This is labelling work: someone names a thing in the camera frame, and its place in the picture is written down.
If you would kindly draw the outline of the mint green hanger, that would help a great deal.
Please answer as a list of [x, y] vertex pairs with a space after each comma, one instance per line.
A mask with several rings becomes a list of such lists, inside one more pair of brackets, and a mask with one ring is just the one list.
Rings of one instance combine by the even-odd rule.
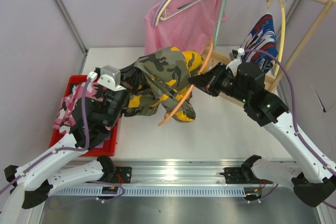
[[221, 6], [220, 6], [218, 22], [217, 22], [217, 26], [216, 26], [216, 30], [215, 30], [215, 34], [214, 34], [214, 48], [213, 49], [216, 49], [216, 47], [217, 47], [219, 31], [220, 31], [220, 28], [221, 28], [220, 26], [221, 26], [221, 23], [222, 23], [223, 17], [224, 17], [224, 9], [225, 9], [225, 5], [226, 5], [226, 1], [227, 0], [222, 0]]

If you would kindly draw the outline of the pink camouflage trousers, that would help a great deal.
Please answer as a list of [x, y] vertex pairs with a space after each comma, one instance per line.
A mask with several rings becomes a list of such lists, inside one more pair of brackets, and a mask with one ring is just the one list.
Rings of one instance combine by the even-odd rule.
[[[66, 134], [70, 128], [75, 125], [75, 119], [72, 111], [78, 100], [82, 97], [85, 83], [70, 85], [70, 94], [61, 99], [60, 107], [53, 128], [60, 134]], [[107, 88], [99, 85], [97, 82], [89, 83], [86, 90], [86, 97], [94, 101], [103, 101], [104, 92]]]

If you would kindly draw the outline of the green yellow camouflage trousers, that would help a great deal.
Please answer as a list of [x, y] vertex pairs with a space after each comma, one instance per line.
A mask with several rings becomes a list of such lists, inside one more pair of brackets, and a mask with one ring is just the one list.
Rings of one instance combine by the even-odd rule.
[[[125, 117], [152, 116], [162, 105], [167, 114], [176, 107], [189, 87], [189, 77], [196, 76], [204, 63], [196, 51], [180, 51], [176, 47], [160, 49], [138, 58], [122, 68], [121, 83], [130, 92], [123, 108]], [[190, 103], [192, 92], [173, 115], [179, 122], [193, 122], [196, 113]]]

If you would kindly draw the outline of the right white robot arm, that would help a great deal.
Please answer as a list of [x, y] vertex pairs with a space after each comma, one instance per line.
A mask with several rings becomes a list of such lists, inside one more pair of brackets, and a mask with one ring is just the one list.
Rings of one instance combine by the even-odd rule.
[[265, 73], [255, 63], [241, 63], [236, 74], [219, 63], [188, 81], [213, 97], [224, 93], [242, 102], [247, 116], [274, 136], [298, 165], [293, 168], [253, 155], [241, 166], [246, 177], [253, 175], [285, 186], [310, 207], [320, 205], [335, 192], [335, 162], [300, 131], [281, 98], [265, 89]]

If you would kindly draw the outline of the orange hanger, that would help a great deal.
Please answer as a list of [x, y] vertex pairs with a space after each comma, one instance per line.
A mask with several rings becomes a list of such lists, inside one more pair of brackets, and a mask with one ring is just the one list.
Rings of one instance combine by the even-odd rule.
[[[208, 65], [208, 62], [209, 62], [209, 59], [211, 57], [211, 54], [213, 52], [213, 49], [214, 49], [214, 41], [213, 39], [211, 39], [208, 44], [202, 49], [201, 53], [204, 52], [205, 49], [207, 49], [209, 47], [209, 50], [208, 50], [208, 53], [207, 53], [207, 56], [204, 60], [204, 63], [203, 65], [201, 66], [199, 72], [197, 73], [198, 75], [202, 74], [207, 65]], [[193, 91], [194, 89], [194, 85], [192, 84], [189, 89], [187, 90], [187, 92], [184, 94], [184, 96], [179, 100], [179, 103], [176, 105], [176, 107], [170, 112], [170, 114], [164, 118], [164, 120], [162, 122], [160, 122], [158, 124], [158, 126], [162, 126], [163, 124], [165, 124], [166, 122], [168, 122], [172, 117], [173, 115], [180, 109], [180, 107], [182, 106], [182, 104], [185, 102], [185, 100], [188, 98], [188, 96], [191, 94], [191, 92]]]

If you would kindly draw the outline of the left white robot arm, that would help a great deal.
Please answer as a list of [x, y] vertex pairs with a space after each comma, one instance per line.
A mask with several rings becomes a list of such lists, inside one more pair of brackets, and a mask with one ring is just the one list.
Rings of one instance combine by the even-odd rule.
[[20, 196], [15, 205], [30, 209], [65, 187], [94, 180], [112, 182], [117, 169], [106, 155], [77, 168], [64, 171], [61, 168], [109, 138], [110, 128], [119, 118], [128, 96], [125, 90], [106, 90], [102, 101], [80, 98], [71, 112], [75, 124], [68, 133], [28, 164], [7, 166], [4, 173], [13, 185], [10, 193]]

